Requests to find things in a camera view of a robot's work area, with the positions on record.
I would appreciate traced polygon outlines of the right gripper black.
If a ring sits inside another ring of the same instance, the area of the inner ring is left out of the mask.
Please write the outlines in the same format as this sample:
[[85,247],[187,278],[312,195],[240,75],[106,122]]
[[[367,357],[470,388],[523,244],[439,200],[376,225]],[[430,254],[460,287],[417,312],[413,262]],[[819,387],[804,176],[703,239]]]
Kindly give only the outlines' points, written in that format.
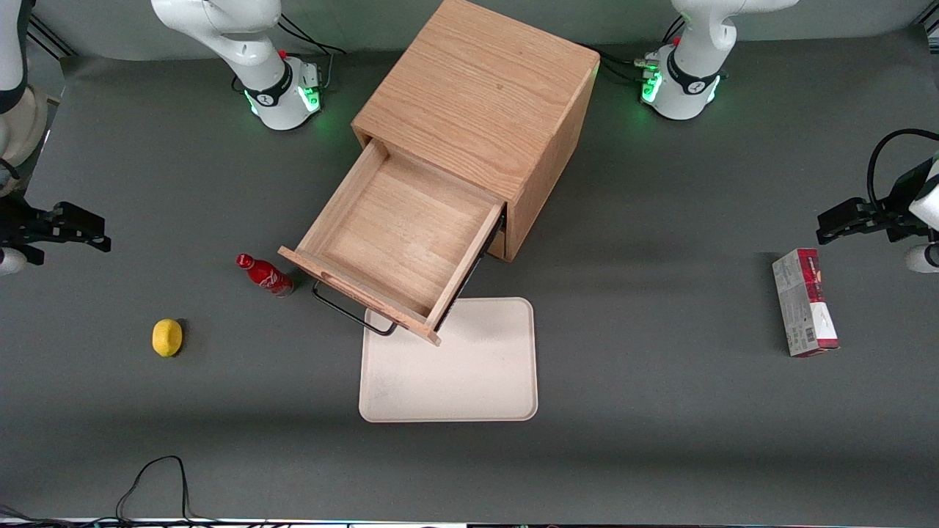
[[58,227],[68,227],[73,240],[110,253],[112,240],[105,234],[105,220],[79,206],[56,203],[51,210],[33,208],[22,194],[1,198],[1,246],[19,247],[33,243],[67,243],[56,234]]

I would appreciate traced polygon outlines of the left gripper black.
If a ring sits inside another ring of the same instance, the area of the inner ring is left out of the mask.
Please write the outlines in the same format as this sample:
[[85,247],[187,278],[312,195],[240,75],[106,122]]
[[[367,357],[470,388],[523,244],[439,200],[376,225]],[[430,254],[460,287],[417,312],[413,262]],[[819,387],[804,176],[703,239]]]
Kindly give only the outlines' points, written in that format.
[[935,228],[913,214],[913,201],[925,197],[928,182],[935,178],[933,163],[921,163],[896,180],[886,198],[876,197],[875,163],[866,170],[866,191],[869,200],[853,197],[842,203],[842,210],[828,210],[818,215],[818,244],[826,245],[852,234],[885,231],[889,243],[903,238],[921,236],[935,242]]

